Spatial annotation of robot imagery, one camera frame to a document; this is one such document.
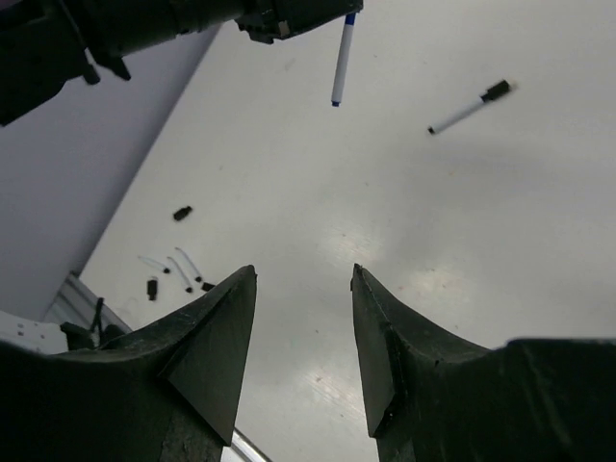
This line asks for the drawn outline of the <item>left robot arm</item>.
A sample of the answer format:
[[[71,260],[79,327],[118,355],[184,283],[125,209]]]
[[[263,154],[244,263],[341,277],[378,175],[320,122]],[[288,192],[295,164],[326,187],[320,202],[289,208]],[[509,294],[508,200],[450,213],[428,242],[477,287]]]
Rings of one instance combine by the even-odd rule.
[[[227,21],[272,44],[363,10],[361,1],[38,0],[1,4],[1,123],[54,98],[98,67],[128,81],[125,56]]]

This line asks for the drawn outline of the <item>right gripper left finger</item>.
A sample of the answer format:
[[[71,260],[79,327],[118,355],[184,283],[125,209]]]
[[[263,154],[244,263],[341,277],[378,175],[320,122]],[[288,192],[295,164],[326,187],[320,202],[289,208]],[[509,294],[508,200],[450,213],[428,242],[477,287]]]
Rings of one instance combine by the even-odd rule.
[[[1,345],[5,461],[218,461],[232,441],[257,293],[245,266],[95,349]]]

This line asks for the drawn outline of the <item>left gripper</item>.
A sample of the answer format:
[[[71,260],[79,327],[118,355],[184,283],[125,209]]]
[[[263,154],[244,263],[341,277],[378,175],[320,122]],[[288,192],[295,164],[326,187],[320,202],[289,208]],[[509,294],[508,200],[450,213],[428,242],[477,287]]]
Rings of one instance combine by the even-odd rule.
[[[236,20],[239,30],[253,41],[273,44],[308,33],[328,22],[359,13],[362,0],[263,0],[253,1]]]

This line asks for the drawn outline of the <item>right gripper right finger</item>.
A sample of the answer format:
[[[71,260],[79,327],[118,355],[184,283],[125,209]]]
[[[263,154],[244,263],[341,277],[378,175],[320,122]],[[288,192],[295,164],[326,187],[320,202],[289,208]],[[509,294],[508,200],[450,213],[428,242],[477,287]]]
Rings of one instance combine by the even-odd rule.
[[[369,435],[383,461],[611,461],[615,344],[464,340],[367,269],[350,282]]]

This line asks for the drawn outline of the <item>white pen black tip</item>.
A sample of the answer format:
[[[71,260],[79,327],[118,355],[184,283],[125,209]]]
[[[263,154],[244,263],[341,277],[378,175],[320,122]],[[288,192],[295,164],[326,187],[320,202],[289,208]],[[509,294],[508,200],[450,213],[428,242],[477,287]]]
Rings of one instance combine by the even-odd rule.
[[[484,104],[485,104],[485,102],[481,98],[471,102],[470,104],[468,104],[465,107],[459,109],[458,111],[454,112],[453,114],[446,116],[444,119],[429,125],[427,127],[427,133],[432,135],[432,136],[438,135],[439,133],[443,132],[444,130],[450,128],[450,126],[458,123],[459,121],[463,120],[464,118],[466,118],[466,117],[474,114],[478,110],[480,110],[484,106]]]

